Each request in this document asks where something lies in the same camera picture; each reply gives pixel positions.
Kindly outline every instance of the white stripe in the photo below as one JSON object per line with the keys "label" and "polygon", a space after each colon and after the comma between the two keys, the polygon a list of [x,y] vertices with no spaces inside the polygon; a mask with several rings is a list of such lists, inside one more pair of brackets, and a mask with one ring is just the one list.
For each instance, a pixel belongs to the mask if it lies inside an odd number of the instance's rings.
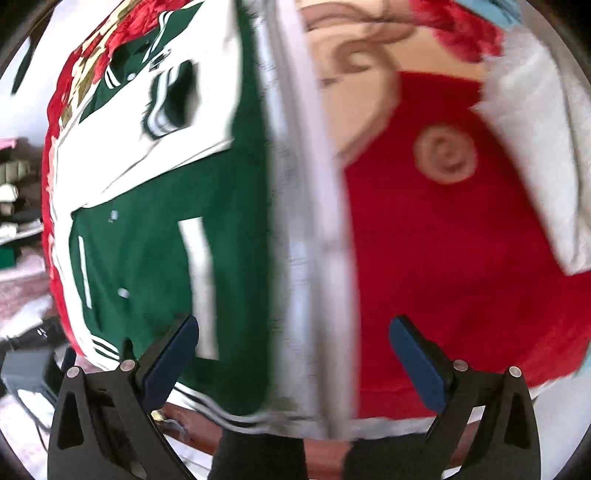
{"label": "white stripe", "polygon": [[166,88],[167,88],[167,81],[166,81],[166,72],[161,73],[158,77],[158,86],[156,90],[156,102],[154,104],[154,108],[148,115],[148,128],[150,131],[157,137],[162,137],[166,132],[162,132],[156,123],[156,116],[158,112],[162,108],[164,101],[166,100]]}
{"label": "white stripe", "polygon": [[152,48],[150,49],[150,53],[152,53],[152,52],[154,52],[154,50],[156,50],[156,47],[158,46],[158,42],[160,42],[160,40],[162,39],[162,36],[164,35],[164,30],[166,29],[166,24],[168,23],[168,19],[170,18],[170,16],[172,14],[173,14],[172,12],[163,12],[158,17],[158,22],[160,23],[160,33],[158,33],[158,37],[156,37],[156,40],[154,40],[154,44],[152,45]]}
{"label": "white stripe", "polygon": [[232,415],[231,413],[228,413],[223,408],[221,408],[220,405],[218,405],[215,402],[215,400],[213,400],[212,398],[208,397],[207,395],[205,395],[201,392],[197,392],[197,391],[187,387],[186,385],[183,385],[178,382],[175,384],[175,388],[178,388],[181,392],[183,392],[187,395],[191,395],[192,397],[199,399],[200,401],[205,403],[205,405],[207,405],[207,407],[209,409],[211,409],[216,415],[219,415],[219,416],[221,416],[227,420],[230,420],[230,421],[241,421],[243,423],[249,423],[249,422],[262,423],[262,422],[267,421],[267,419],[269,417],[269,412],[267,412],[267,411],[259,411],[257,413],[253,413],[251,415],[246,415],[246,416]]}
{"label": "white stripe", "polygon": [[107,72],[105,71],[105,83],[107,85],[107,88],[109,90],[114,89],[115,87],[113,86],[113,84],[111,83],[111,78],[109,77],[109,75],[107,74]]}
{"label": "white stripe", "polygon": [[152,44],[152,46],[148,50],[146,50],[146,53],[144,55],[144,58],[142,59],[142,63],[144,63],[145,61],[148,60],[150,54],[154,51],[154,47],[156,46],[156,44],[160,40],[160,37],[162,36],[162,33],[164,32],[164,26],[166,25],[166,23],[164,22],[165,15],[166,15],[166,12],[162,12],[158,16],[158,24],[160,25],[160,32],[158,33],[158,37],[156,37],[156,40],[154,41],[154,43]]}
{"label": "white stripe", "polygon": [[184,395],[183,395],[183,400],[190,406],[190,408],[192,410],[198,411],[202,415],[205,415],[212,422],[216,423],[218,426],[220,426],[224,429],[228,429],[233,432],[248,433],[248,434],[260,434],[260,433],[267,433],[269,431],[269,426],[266,424],[259,425],[257,427],[250,427],[250,428],[244,428],[244,427],[238,427],[238,426],[232,425],[232,424],[226,422],[220,416],[216,415],[211,410],[209,410],[206,406],[201,405],[200,403],[196,403],[194,401],[191,401],[190,398],[187,398]]}
{"label": "white stripe", "polygon": [[88,285],[88,273],[86,271],[86,253],[84,250],[84,239],[78,237],[78,250],[80,251],[80,269],[82,270],[82,282],[84,283],[84,296],[86,306],[92,309],[92,299],[90,298],[90,285]]}
{"label": "white stripe", "polygon": [[164,112],[164,108],[162,108],[158,112],[158,116],[157,116],[156,120],[158,122],[158,126],[160,127],[160,129],[165,131],[168,134],[179,129],[179,127],[177,127],[176,125],[173,125],[170,122],[169,118],[166,116],[166,113]]}
{"label": "white stripe", "polygon": [[180,64],[170,69],[170,77],[168,77],[168,85],[172,85],[178,79],[178,72],[180,70]]}
{"label": "white stripe", "polygon": [[102,343],[105,347],[110,348],[114,352],[119,352],[119,349],[118,348],[115,348],[113,345],[111,345],[106,340],[103,340],[101,337],[97,337],[95,335],[91,335],[90,338],[92,338],[92,341],[94,341],[94,343]]}
{"label": "white stripe", "polygon": [[201,4],[203,3],[203,0],[192,0],[191,2],[189,2],[187,5],[185,5],[184,7],[181,7],[181,10],[184,10],[186,8],[191,8],[194,7],[197,4]]}
{"label": "white stripe", "polygon": [[106,355],[106,356],[112,358],[113,360],[119,360],[119,355],[117,355],[113,352],[109,352],[106,348],[102,348],[100,345],[97,345],[96,343],[94,344],[94,347],[97,352],[100,352],[103,355]]}
{"label": "white stripe", "polygon": [[111,65],[107,65],[107,69],[106,72],[108,73],[110,78],[111,78],[111,83],[116,86],[116,87],[120,87],[121,86],[121,82],[119,80],[117,80],[117,77],[115,76],[115,74],[113,73],[113,70],[111,70]]}
{"label": "white stripe", "polygon": [[205,237],[203,219],[198,217],[181,220],[178,229],[189,259],[193,315],[199,323],[196,353],[199,358],[218,360],[212,253]]}

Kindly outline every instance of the screw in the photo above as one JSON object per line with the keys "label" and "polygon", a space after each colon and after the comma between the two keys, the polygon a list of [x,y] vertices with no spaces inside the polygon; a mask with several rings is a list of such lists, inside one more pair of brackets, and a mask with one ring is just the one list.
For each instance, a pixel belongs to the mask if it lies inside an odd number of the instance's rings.
{"label": "screw", "polygon": [[512,377],[519,378],[521,376],[521,369],[519,367],[509,367],[509,373]]}
{"label": "screw", "polygon": [[68,372],[66,373],[66,375],[68,376],[68,378],[74,378],[74,377],[77,377],[79,373],[80,373],[80,368],[72,367],[72,368],[68,369]]}
{"label": "screw", "polygon": [[121,370],[124,372],[131,372],[135,368],[135,362],[133,360],[124,360],[121,363]]}
{"label": "screw", "polygon": [[468,364],[464,360],[455,360],[453,363],[453,368],[459,372],[465,372],[468,370]]}

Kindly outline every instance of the white towel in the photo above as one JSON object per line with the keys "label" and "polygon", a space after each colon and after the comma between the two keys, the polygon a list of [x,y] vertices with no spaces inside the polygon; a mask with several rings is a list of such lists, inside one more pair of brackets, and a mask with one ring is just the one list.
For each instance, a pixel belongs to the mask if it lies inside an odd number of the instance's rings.
{"label": "white towel", "polygon": [[489,59],[484,117],[512,155],[566,274],[591,269],[591,86],[549,23],[529,4]]}

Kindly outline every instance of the red fabric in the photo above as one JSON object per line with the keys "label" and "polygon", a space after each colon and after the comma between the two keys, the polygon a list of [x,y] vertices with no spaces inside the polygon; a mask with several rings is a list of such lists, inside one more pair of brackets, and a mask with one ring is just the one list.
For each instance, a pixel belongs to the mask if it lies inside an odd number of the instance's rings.
{"label": "red fabric", "polygon": [[[529,385],[567,375],[591,333],[591,273],[558,268],[511,161],[470,107],[479,83],[401,73],[388,128],[346,169],[361,300],[361,418],[432,415],[388,342],[406,313],[451,358],[523,370]],[[478,152],[474,175],[441,185],[415,167],[423,128],[453,125]]]}
{"label": "red fabric", "polygon": [[409,6],[417,23],[433,28],[439,42],[461,60],[476,63],[502,53],[503,30],[453,0],[410,0]]}
{"label": "red fabric", "polygon": [[[119,45],[140,37],[154,28],[158,23],[158,14],[160,12],[164,11],[165,9],[178,9],[183,5],[186,5],[188,2],[189,0],[143,0],[139,5],[137,5],[129,13],[129,15],[125,17],[125,19],[109,38],[106,44],[106,53],[101,56],[97,62],[97,65],[95,66],[95,81],[104,74],[113,51]],[[108,18],[109,17],[105,18],[105,20],[100,23],[100,26],[102,26]],[[53,261],[51,259],[53,222],[51,220],[50,195],[48,191],[48,178],[50,175],[49,156],[52,137],[58,138],[60,135],[58,120],[67,105],[70,89],[72,88],[72,68],[80,57],[88,58],[95,49],[98,42],[99,40],[95,39],[84,52],[82,52],[81,47],[72,52],[60,73],[57,81],[56,91],[51,97],[51,100],[47,106],[47,119],[49,128],[45,137],[43,157],[41,160],[41,215],[43,217],[44,225],[44,231],[41,240],[48,265],[50,265],[50,290],[55,299],[55,304],[60,314],[61,324],[66,336],[79,354],[82,354],[82,351],[80,350],[80,347],[76,342],[76,338],[72,332],[72,326],[70,324],[70,319],[66,309],[66,302],[64,300],[64,291],[61,284],[61,279],[57,270],[53,268]]]}
{"label": "red fabric", "polygon": [[43,251],[47,259],[47,264],[50,266],[50,290],[53,294],[57,311],[61,317],[61,325],[66,333],[66,336],[75,348],[77,353],[82,354],[76,338],[72,333],[72,327],[70,326],[70,319],[68,318],[68,312],[66,310],[66,302],[64,300],[64,291],[61,286],[59,274],[55,268],[53,268],[53,261],[51,259],[50,251],[50,238],[53,237],[53,223],[51,221],[51,208],[49,202],[49,191],[48,191],[48,178],[49,178],[49,152],[51,149],[51,138],[57,138],[60,135],[60,126],[58,120],[61,113],[63,112],[67,98],[70,93],[72,86],[72,68],[76,63],[76,60],[80,57],[82,49],[78,48],[68,57],[66,64],[61,70],[60,76],[57,79],[56,91],[51,97],[47,106],[47,120],[49,122],[49,128],[45,136],[45,146],[43,148],[43,157],[41,160],[41,216],[43,217],[44,230],[41,236],[41,242],[43,244]]}

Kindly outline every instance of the blue gripper pad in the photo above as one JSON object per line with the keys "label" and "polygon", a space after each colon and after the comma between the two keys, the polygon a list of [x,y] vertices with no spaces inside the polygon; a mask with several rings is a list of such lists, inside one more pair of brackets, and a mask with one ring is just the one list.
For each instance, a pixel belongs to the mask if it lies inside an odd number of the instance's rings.
{"label": "blue gripper pad", "polygon": [[389,337],[421,401],[429,410],[440,414],[447,403],[451,381],[433,365],[432,357],[425,351],[427,341],[405,316],[392,320]]}
{"label": "blue gripper pad", "polygon": [[145,412],[158,410],[166,403],[180,374],[195,357],[198,341],[199,324],[194,316],[189,316],[142,379],[141,405]]}

